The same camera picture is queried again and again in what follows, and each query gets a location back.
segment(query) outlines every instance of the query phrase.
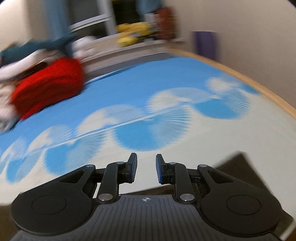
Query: bed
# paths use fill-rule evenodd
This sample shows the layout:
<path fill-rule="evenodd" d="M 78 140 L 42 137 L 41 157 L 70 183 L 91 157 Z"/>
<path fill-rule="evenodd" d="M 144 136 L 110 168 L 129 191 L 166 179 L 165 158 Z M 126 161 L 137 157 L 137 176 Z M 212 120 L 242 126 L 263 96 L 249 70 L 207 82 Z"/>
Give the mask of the bed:
<path fill-rule="evenodd" d="M 296 193 L 290 192 L 296 190 L 296 111 L 278 96 L 180 50 L 109 65 L 88 77 L 80 95 L 0 136 L 0 203 L 85 164 L 127 161 L 131 152 L 138 155 L 136 179 L 120 193 L 159 186 L 158 153 L 196 168 L 243 151 L 296 218 Z"/>

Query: gray ribbed plate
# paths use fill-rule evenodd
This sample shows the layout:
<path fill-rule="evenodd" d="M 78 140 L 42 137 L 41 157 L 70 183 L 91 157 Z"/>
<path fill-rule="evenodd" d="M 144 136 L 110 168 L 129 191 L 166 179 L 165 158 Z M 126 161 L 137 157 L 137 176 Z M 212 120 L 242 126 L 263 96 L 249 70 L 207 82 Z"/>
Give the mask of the gray ribbed plate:
<path fill-rule="evenodd" d="M 206 224 L 192 205 L 171 195 L 122 195 L 114 204 L 100 205 L 81 227 L 69 233 L 39 237 L 19 231 L 12 241 L 279 241 L 273 234 L 232 237 Z"/>

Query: metal screw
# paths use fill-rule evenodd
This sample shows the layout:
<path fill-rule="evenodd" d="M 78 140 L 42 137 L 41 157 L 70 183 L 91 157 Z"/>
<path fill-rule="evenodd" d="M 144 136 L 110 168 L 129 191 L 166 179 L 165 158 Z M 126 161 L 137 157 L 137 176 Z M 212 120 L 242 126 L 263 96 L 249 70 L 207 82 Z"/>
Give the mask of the metal screw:
<path fill-rule="evenodd" d="M 101 201 L 110 201 L 112 198 L 113 196 L 110 193 L 102 193 L 99 195 Z"/>
<path fill-rule="evenodd" d="M 195 196 L 193 196 L 190 193 L 184 193 L 180 196 L 180 199 L 185 202 L 192 201 L 194 198 L 195 198 Z"/>

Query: wooden edge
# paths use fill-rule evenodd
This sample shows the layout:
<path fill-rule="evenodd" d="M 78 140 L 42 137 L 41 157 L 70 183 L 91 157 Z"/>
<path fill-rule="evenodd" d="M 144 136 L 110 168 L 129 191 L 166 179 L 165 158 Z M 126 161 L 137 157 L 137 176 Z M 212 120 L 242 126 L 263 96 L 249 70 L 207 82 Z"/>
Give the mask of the wooden edge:
<path fill-rule="evenodd" d="M 266 97 L 268 97 L 269 99 L 271 99 L 274 103 L 276 103 L 277 105 L 279 105 L 281 108 L 283 108 L 285 111 L 287 111 L 292 117 L 294 117 L 296 119 L 296 109 L 294 109 L 291 105 L 289 105 L 285 100 L 283 100 L 281 97 L 279 97 L 278 95 L 276 95 L 275 93 L 273 93 L 272 91 L 270 91 L 268 88 L 262 86 L 261 84 L 257 83 L 256 81 L 250 79 L 249 77 L 229 68 L 226 67 L 225 65 L 222 65 L 216 61 L 213 61 L 211 59 L 196 55 L 194 53 L 190 53 L 187 51 L 183 51 L 180 49 L 175 49 L 175 48 L 171 48 L 170 51 L 174 54 L 183 56 L 183 57 L 189 57 L 189 58 L 194 58 L 197 59 L 199 61 L 202 61 L 206 64 L 209 64 L 217 69 L 222 70 L 223 72 L 230 74 L 236 78 L 238 78 L 239 80 L 241 80 L 242 82 L 250 85 L 251 87 L 253 87 L 254 89 L 256 89 L 257 91 L 259 91 L 260 93 L 262 93 L 263 95 L 265 95 Z"/>

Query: red blanket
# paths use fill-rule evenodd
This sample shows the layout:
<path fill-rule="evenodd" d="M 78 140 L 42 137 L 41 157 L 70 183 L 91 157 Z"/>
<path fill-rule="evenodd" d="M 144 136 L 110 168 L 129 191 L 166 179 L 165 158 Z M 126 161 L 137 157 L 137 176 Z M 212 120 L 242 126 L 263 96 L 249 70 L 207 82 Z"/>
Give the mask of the red blanket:
<path fill-rule="evenodd" d="M 61 58 L 18 84 L 10 102 L 21 119 L 26 119 L 49 105 L 79 94 L 82 89 L 83 70 L 78 61 Z"/>

